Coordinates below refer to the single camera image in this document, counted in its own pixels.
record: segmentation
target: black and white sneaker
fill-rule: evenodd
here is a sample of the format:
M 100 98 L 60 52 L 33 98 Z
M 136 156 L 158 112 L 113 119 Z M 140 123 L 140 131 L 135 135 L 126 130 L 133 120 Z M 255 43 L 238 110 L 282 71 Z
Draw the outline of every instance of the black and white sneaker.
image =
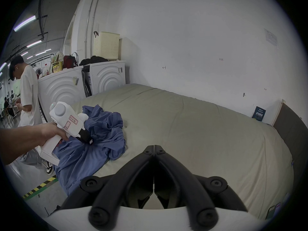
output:
M 46 172 L 48 175 L 51 175 L 54 172 L 54 166 L 48 161 L 46 161 Z

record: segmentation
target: red bag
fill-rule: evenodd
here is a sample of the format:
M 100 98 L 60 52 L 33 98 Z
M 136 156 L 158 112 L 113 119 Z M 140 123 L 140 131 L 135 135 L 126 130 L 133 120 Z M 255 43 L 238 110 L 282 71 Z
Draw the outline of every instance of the red bag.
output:
M 74 53 L 76 54 L 77 59 L 75 58 L 75 56 L 72 56 L 72 55 L 64 56 L 63 68 L 72 68 L 72 67 L 78 66 L 79 57 L 76 52 Z

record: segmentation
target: gray bedsheet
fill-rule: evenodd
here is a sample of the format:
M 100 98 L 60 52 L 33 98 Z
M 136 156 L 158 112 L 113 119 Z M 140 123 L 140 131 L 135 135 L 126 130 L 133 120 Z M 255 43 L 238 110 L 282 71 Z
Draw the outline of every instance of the gray bedsheet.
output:
M 267 210 L 292 191 L 292 156 L 270 125 L 243 114 L 175 93 L 131 84 L 73 105 L 100 105 L 119 112 L 127 150 L 95 175 L 116 173 L 146 146 L 161 145 L 193 174 L 221 176 L 249 212 L 264 219 Z

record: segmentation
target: gray pants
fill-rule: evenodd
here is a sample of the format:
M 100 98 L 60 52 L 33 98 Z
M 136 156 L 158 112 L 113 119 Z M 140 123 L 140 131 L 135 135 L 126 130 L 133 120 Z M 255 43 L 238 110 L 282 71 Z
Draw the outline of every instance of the gray pants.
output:
M 17 160 L 24 164 L 35 166 L 39 169 L 42 168 L 42 158 L 39 156 L 36 149 L 32 149 L 31 151 L 21 155 Z

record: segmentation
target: white t-shirt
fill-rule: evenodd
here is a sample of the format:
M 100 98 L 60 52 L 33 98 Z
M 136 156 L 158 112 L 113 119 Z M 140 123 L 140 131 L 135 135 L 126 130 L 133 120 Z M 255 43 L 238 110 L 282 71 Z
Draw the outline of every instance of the white t-shirt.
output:
M 42 123 L 38 101 L 38 78 L 34 69 L 27 65 L 20 78 L 20 99 L 22 106 L 32 105 L 30 112 L 21 111 L 19 127 Z

